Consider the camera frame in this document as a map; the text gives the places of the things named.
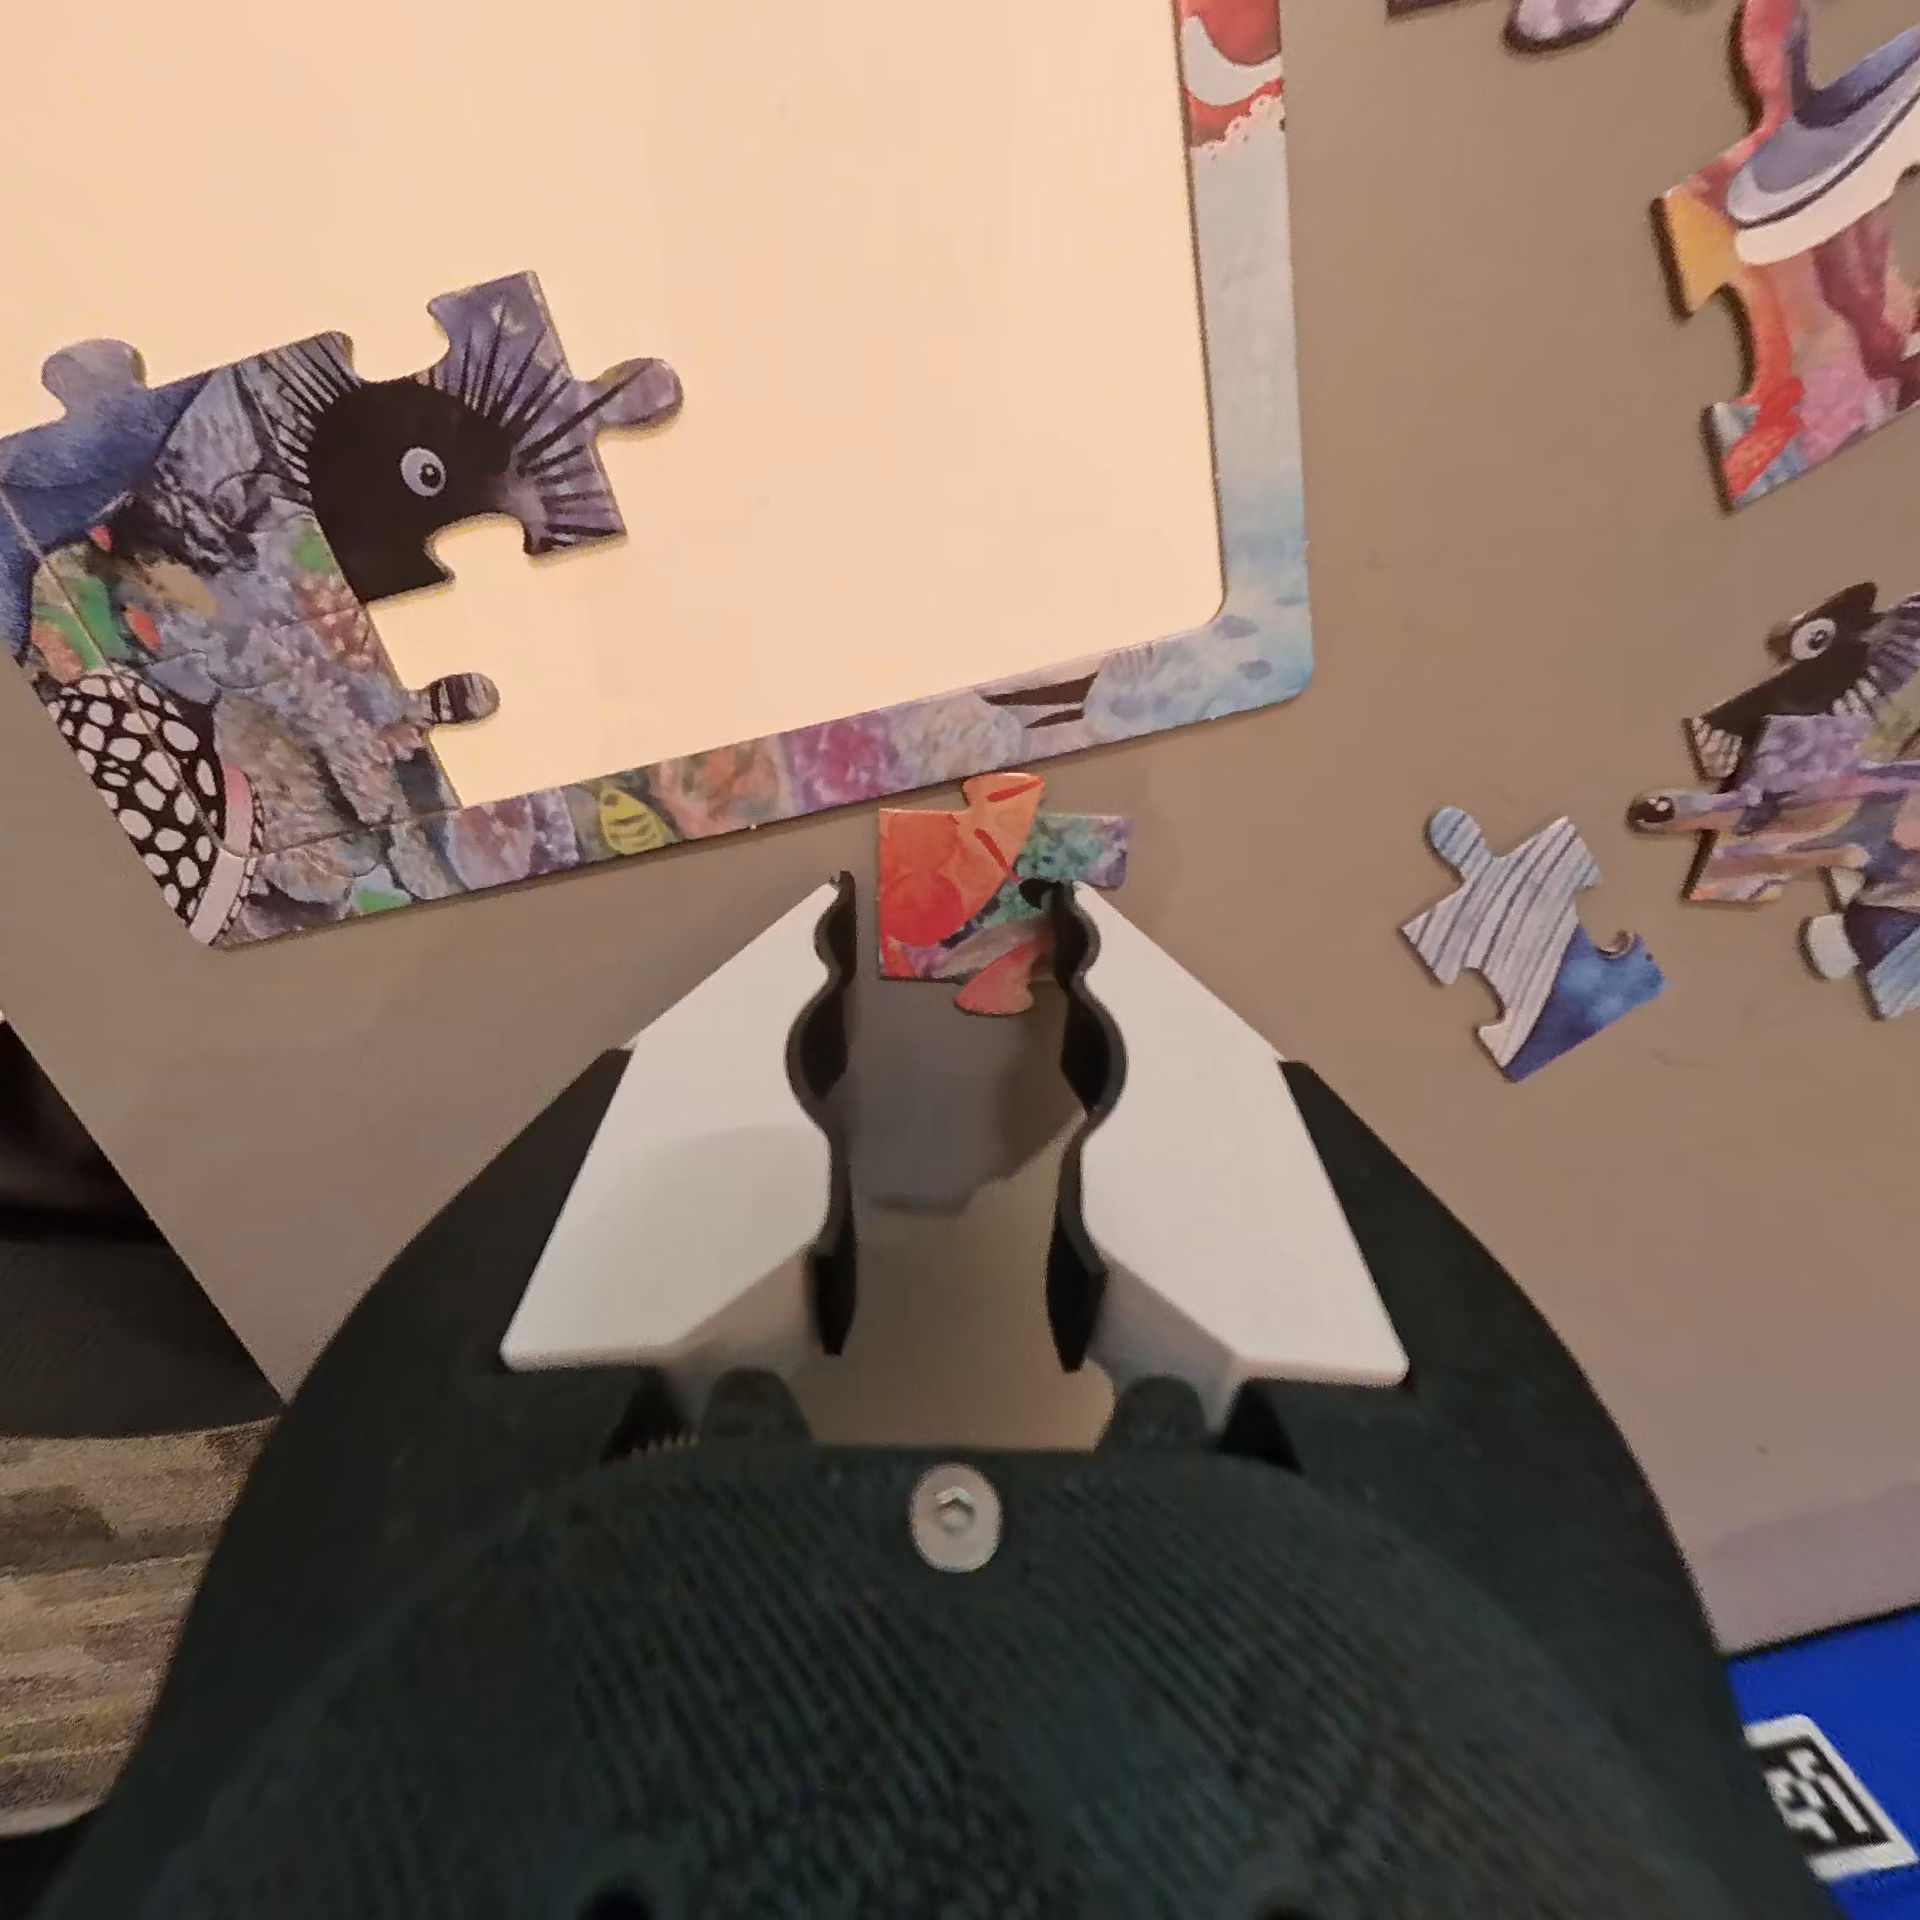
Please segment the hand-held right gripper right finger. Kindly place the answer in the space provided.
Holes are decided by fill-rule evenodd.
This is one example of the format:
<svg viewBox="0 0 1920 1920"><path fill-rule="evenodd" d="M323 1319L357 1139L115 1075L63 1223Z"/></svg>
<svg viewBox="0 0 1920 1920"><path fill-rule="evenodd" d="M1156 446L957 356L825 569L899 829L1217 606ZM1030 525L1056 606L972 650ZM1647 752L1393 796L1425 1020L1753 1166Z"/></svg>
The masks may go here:
<svg viewBox="0 0 1920 1920"><path fill-rule="evenodd" d="M1069 883L1047 905L1079 1105L1046 1250L1059 1369L1115 1393L1183 1383L1206 1425L1253 1383L1402 1385L1282 1055L1103 895Z"/></svg>

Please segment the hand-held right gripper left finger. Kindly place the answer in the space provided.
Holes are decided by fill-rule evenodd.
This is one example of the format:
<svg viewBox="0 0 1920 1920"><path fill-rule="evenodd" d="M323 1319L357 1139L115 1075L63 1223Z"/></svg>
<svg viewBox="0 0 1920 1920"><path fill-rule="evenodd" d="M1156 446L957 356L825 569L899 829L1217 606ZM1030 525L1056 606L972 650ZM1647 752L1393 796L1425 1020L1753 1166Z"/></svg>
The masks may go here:
<svg viewBox="0 0 1920 1920"><path fill-rule="evenodd" d="M813 886L625 1043L499 1339L517 1373L639 1366L696 1420L735 1372L839 1356L857 1315L835 1090L857 887Z"/></svg>

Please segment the blue striped jigsaw piece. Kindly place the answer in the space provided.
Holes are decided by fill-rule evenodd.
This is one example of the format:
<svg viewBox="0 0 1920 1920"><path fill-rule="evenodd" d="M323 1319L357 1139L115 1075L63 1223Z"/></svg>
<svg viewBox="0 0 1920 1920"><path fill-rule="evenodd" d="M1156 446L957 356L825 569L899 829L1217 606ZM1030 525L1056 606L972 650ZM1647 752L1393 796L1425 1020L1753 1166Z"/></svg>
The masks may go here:
<svg viewBox="0 0 1920 1920"><path fill-rule="evenodd" d="M1665 972L1637 935L1600 945L1579 899L1600 865L1570 817L1496 850L1475 813L1446 806L1425 823L1429 847L1453 887L1402 923L1440 985L1476 973L1499 1016L1476 1043L1505 1079L1522 1082L1665 992Z"/></svg>

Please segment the red crab jigsaw piece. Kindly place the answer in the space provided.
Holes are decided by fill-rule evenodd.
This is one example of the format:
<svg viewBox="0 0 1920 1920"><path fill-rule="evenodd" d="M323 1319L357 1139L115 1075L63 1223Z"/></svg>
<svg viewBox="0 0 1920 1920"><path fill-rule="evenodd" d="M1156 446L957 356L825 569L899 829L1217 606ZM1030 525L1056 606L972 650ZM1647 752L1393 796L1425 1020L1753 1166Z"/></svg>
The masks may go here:
<svg viewBox="0 0 1920 1920"><path fill-rule="evenodd" d="M1135 820L1055 812L1046 782L996 772L957 809L876 813L876 972L947 985L973 1016L1022 1016L1050 962L1050 895L1125 883Z"/></svg>

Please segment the black urchin jigsaw piece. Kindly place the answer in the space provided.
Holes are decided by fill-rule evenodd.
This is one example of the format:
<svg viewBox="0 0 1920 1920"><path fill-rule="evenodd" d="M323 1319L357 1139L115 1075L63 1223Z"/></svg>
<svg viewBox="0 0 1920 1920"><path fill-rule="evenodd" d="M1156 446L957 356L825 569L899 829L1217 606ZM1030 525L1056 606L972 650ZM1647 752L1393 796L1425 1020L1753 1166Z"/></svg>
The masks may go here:
<svg viewBox="0 0 1920 1920"><path fill-rule="evenodd" d="M457 287L429 313L446 349L422 372L362 376L337 332L253 367L293 496L366 606L442 583L435 543L460 522L509 519L533 559L622 537L600 436L682 406L656 356L576 376L536 273Z"/></svg>

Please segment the cream puzzle frame tray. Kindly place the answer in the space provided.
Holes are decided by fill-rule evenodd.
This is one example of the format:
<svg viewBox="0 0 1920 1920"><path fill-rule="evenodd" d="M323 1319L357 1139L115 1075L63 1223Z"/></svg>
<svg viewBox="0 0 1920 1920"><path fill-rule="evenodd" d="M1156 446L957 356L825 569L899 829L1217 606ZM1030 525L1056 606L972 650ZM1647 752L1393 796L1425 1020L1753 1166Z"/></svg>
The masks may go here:
<svg viewBox="0 0 1920 1920"><path fill-rule="evenodd" d="M6 2L3 666L202 945L1290 703L1276 2ZM366 606L256 363L536 273L625 533Z"/></svg>

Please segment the pile of puzzle pieces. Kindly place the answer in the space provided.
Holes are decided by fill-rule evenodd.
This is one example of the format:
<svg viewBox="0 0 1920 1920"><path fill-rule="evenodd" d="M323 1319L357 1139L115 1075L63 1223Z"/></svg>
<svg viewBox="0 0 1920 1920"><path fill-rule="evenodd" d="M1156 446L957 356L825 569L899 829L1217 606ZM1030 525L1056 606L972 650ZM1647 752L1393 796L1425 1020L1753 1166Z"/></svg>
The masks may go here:
<svg viewBox="0 0 1920 1920"><path fill-rule="evenodd" d="M1916 179L1916 27L1830 75L1809 2L1740 2L1747 132L1656 199L1679 312L1737 309L1746 387L1706 412L1725 509L1747 509L1916 416L1916 276L1887 205ZM1815 973L1867 1012L1916 1007L1916 593L1853 583L1782 620L1775 670L1685 720L1703 793L1647 793L1689 830L1692 899L1763 902L1820 875Z"/></svg>

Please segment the blue storage bin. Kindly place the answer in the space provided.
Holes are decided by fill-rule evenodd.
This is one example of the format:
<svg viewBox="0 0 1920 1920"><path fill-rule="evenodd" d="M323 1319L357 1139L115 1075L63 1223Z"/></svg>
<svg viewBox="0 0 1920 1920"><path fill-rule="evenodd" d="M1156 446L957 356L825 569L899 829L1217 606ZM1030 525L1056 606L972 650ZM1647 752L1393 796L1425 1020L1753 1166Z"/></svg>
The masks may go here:
<svg viewBox="0 0 1920 1920"><path fill-rule="evenodd" d="M1845 1916L1916 1915L1916 1609L1737 1655L1746 1743Z"/></svg>

